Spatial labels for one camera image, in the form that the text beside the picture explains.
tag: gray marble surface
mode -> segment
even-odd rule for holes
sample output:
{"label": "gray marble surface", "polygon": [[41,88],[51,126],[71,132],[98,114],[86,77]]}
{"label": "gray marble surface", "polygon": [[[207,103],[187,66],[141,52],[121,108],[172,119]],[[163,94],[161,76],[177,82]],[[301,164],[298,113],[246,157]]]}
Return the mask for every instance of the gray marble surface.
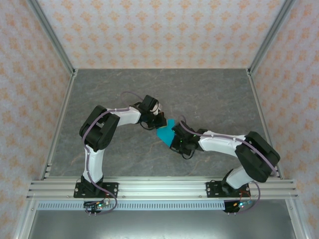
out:
{"label": "gray marble surface", "polygon": [[[244,69],[79,70],[75,79],[50,176],[80,176],[84,149],[79,129],[96,105],[124,108],[122,91],[158,99],[167,119],[187,118],[195,130],[264,136]],[[138,99],[126,94],[134,104]],[[224,176],[240,165],[237,158],[197,151],[184,160],[157,136],[139,125],[118,127],[103,160],[105,176]]]}

